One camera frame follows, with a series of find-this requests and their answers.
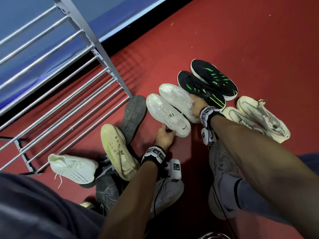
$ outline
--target metal shoe rack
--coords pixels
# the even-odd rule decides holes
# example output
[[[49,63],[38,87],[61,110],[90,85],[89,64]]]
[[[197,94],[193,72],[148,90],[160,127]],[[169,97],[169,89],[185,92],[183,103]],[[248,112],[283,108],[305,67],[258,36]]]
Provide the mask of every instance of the metal shoe rack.
[[[117,108],[119,108],[122,104],[124,104],[130,97],[132,97],[129,89],[127,88],[126,84],[123,82],[121,76],[119,75],[118,71],[114,67],[113,63],[111,62],[109,56],[105,52],[104,48],[102,47],[101,43],[99,42],[98,38],[95,36],[91,28],[89,27],[88,23],[85,21],[81,13],[78,11],[78,9],[75,7],[75,5],[72,3],[71,0],[54,0],[55,5],[53,7],[50,7],[48,10],[34,18],[33,20],[29,21],[27,24],[4,38],[0,41],[0,45],[5,44],[7,41],[21,33],[26,28],[30,27],[31,25],[35,24],[40,19],[44,18],[46,15],[48,15],[50,12],[60,9],[61,12],[64,14],[64,17],[60,20],[57,20],[53,25],[46,28],[43,32],[36,35],[34,38],[30,39],[28,42],[17,48],[15,51],[11,52],[4,58],[0,60],[0,65],[4,64],[7,60],[9,60],[11,57],[15,56],[19,52],[21,52],[23,49],[28,47],[29,45],[33,44],[37,40],[39,40],[41,37],[43,37],[45,34],[49,33],[51,30],[56,28],[58,25],[62,24],[65,21],[69,21],[72,26],[75,29],[75,32],[66,38],[64,41],[62,41],[60,44],[52,48],[50,51],[42,55],[40,58],[35,60],[33,63],[16,73],[14,76],[12,76],[10,79],[8,79],[6,82],[2,83],[0,85],[0,92],[1,90],[6,87],[7,85],[11,84],[14,80],[16,80],[21,75],[25,74],[28,70],[33,68],[34,66],[40,64],[44,59],[52,55],[55,51],[63,47],[65,44],[69,43],[71,40],[76,38],[77,36],[81,36],[83,41],[86,44],[86,48],[84,48],[82,51],[78,52],[76,55],[74,55],[72,58],[70,58],[68,61],[66,61],[61,67],[59,67],[57,70],[55,70],[53,73],[51,73],[49,76],[41,80],[38,84],[36,84],[34,87],[30,88],[27,92],[20,95],[18,98],[16,98],[14,101],[12,101],[10,104],[8,104],[6,107],[4,107],[2,110],[0,110],[0,116],[3,115],[5,112],[10,110],[12,107],[14,107],[16,104],[18,104],[21,100],[25,99],[27,96],[29,96],[31,93],[36,91],[40,86],[48,82],[49,80],[53,79],[55,76],[57,76],[59,73],[61,73],[63,70],[65,70],[67,67],[69,67],[71,64],[73,64],[75,61],[80,59],[82,56],[89,52],[93,52],[94,57],[91,58],[89,61],[87,61],[84,65],[82,65],[80,68],[78,68],[76,71],[71,73],[69,76],[64,78],[60,83],[52,87],[50,90],[48,90],[45,94],[40,96],[38,99],[36,99],[34,102],[32,102],[30,105],[28,105],[26,108],[24,108],[22,111],[20,111],[17,115],[12,117],[9,121],[7,121],[5,124],[0,126],[0,131],[6,128],[8,125],[10,125],[13,121],[21,117],[23,114],[25,114],[30,108],[32,108],[34,105],[42,101],[46,96],[48,96],[50,93],[52,93],[54,90],[56,90],[59,86],[64,84],[67,80],[69,80],[71,77],[76,75],[79,71],[81,71],[83,68],[85,68],[87,65],[91,64],[94,60],[98,60],[102,66],[103,70],[99,72],[97,75],[95,75],[93,78],[91,78],[89,81],[87,81],[85,84],[83,84],[81,87],[79,87],[76,91],[74,91],[71,95],[66,97],[64,100],[62,100],[59,104],[54,106],[52,109],[50,109],[48,112],[46,112],[43,116],[38,118],[36,121],[34,121],[30,126],[28,126],[26,129],[21,131],[18,135],[15,137],[0,137],[1,140],[8,141],[5,145],[3,145],[0,148],[0,152],[3,151],[6,147],[8,147],[10,144],[15,144],[18,149],[18,155],[13,157],[8,163],[6,163],[0,170],[5,169],[7,166],[9,166],[13,161],[15,161],[18,158],[22,158],[24,163],[26,164],[29,172],[25,173],[27,175],[34,175],[41,173],[43,169],[49,164],[48,162],[44,164],[39,169],[35,169],[32,165],[32,161],[36,158],[38,158],[44,151],[51,148],[57,141],[61,140],[63,136],[65,136],[67,133],[69,133],[71,130],[73,130],[75,127],[77,127],[79,124],[81,124],[86,118],[90,117],[94,112],[98,111],[100,108],[103,107],[103,105],[106,104],[106,102],[110,101],[111,99],[114,99],[116,95],[123,89],[127,97],[123,99],[122,101],[119,101],[115,107],[113,107],[108,113],[106,113],[103,117],[101,117],[98,121],[96,121],[93,125],[91,125],[85,132],[83,132],[81,135],[79,135],[76,139],[74,139],[71,143],[66,145],[58,154],[63,154],[67,149],[69,149],[72,145],[74,145],[76,142],[78,142],[81,138],[83,138],[86,134],[88,134],[94,127],[96,127],[98,124],[101,123],[102,120],[104,120],[106,117],[108,117],[112,112],[114,112]],[[91,84],[94,83],[97,79],[99,79],[103,74],[108,73],[112,78],[108,80],[104,85],[96,89],[93,93],[91,93],[89,96],[87,96],[83,101],[81,101],[79,104],[75,105],[72,109],[70,109],[64,116],[59,118],[54,124],[52,124],[50,127],[48,127],[45,131],[43,131],[40,135],[38,135],[36,138],[34,138],[32,141],[30,141],[26,146],[22,146],[22,141],[24,141],[23,136],[25,136],[28,132],[30,132],[32,129],[37,129],[38,125],[41,124],[43,121],[49,119],[50,117],[53,117],[57,114],[57,111],[59,108],[63,107],[64,104],[66,104],[69,101],[72,101],[74,97],[76,97],[78,94],[81,94],[81,92],[85,91],[88,87],[90,87]],[[91,109],[90,112],[88,112],[86,115],[82,116],[76,123],[74,123],[70,128],[63,131],[62,134],[59,134],[56,139],[54,139],[50,144],[48,144],[45,148],[43,148],[40,152],[38,152],[35,156],[32,158],[28,158],[26,155],[26,151],[34,147],[39,141],[41,141],[43,138],[48,136],[52,131],[54,131],[58,126],[63,124],[66,120],[68,120],[71,116],[73,116],[76,112],[78,112],[81,108],[86,106],[90,101],[92,101],[95,97],[97,97],[99,94],[104,92],[108,87],[110,87],[114,82],[118,82],[120,85],[120,88],[118,88],[114,93],[110,94],[105,100],[103,100],[101,103],[99,103],[95,108]]]

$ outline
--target black cable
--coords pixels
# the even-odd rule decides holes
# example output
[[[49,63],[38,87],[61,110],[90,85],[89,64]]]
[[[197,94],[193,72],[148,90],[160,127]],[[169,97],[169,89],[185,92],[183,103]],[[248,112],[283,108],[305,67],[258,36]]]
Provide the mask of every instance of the black cable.
[[[210,139],[209,132],[210,132],[210,127],[208,126],[208,159],[209,159],[209,139]],[[227,216],[226,216],[226,213],[225,213],[225,211],[224,211],[224,209],[223,209],[223,206],[222,206],[222,204],[221,204],[221,202],[220,202],[220,200],[219,200],[219,198],[218,198],[218,196],[217,196],[214,183],[213,183],[213,189],[214,189],[214,193],[215,193],[215,195],[216,195],[216,198],[217,198],[217,200],[218,200],[219,206],[221,207],[221,210],[223,211],[223,214],[224,214],[224,216],[225,216],[225,218],[226,218],[226,221],[227,221],[227,223],[228,223],[230,229],[232,230],[233,234],[235,235],[235,238],[238,239],[238,237],[237,237],[237,235],[236,235],[236,233],[235,233],[235,231],[234,231],[232,225],[231,225],[230,222],[229,222],[229,219],[228,219]]]
[[[154,200],[154,217],[156,216],[156,213],[155,213],[155,203],[156,203],[156,199],[157,199],[157,197],[159,196],[160,191],[162,190],[162,187],[163,187],[163,185],[164,185],[165,179],[163,179],[162,184],[161,184],[161,186],[160,186],[160,189],[159,189],[159,191],[158,191],[158,193],[157,193],[157,195],[156,195],[156,197],[155,197],[155,200]]]

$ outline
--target hand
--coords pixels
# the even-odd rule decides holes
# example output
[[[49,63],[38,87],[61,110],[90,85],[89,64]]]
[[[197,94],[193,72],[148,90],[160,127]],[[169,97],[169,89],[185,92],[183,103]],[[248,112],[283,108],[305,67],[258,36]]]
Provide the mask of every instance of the hand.
[[[173,143],[176,131],[166,132],[166,125],[162,123],[162,127],[159,129],[156,137],[155,145],[160,146],[167,151],[168,147]]]
[[[206,101],[204,101],[202,98],[199,98],[198,96],[195,96],[193,94],[189,94],[189,97],[194,101],[192,107],[190,108],[193,115],[196,117],[200,116],[200,111],[207,107],[208,104]]]

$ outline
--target wristband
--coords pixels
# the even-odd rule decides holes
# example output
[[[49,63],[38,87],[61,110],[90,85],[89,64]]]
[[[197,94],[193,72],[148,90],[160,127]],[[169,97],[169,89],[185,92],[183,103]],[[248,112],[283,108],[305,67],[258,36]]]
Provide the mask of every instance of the wristband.
[[[215,111],[210,106],[204,107],[200,112],[200,120],[202,122],[202,125],[207,129],[209,128],[210,130],[213,130],[210,121],[211,118],[216,115],[225,117],[221,112]]]
[[[152,161],[154,162],[158,168],[162,167],[162,162],[165,159],[166,155],[164,153],[164,150],[159,146],[153,146],[150,147],[146,153],[144,154],[142,158],[141,164],[143,164],[146,161]]]

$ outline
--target sock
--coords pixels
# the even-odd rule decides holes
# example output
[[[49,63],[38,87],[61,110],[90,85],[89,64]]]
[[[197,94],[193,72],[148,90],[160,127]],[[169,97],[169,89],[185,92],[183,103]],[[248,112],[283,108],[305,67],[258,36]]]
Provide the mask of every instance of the sock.
[[[237,187],[241,177],[224,174],[219,183],[219,194],[221,203],[229,211],[240,209],[237,198]]]

